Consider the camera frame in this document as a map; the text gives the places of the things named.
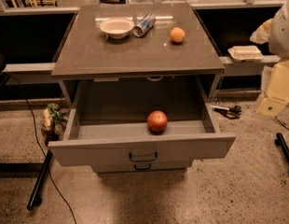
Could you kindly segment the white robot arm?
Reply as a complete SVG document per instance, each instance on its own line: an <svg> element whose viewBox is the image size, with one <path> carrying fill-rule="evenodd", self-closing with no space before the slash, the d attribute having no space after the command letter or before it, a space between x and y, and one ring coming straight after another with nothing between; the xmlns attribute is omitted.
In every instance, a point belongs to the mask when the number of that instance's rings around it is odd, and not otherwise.
<svg viewBox="0 0 289 224"><path fill-rule="evenodd" d="M289 60L289 0L275 14L268 39L269 51Z"/></svg>

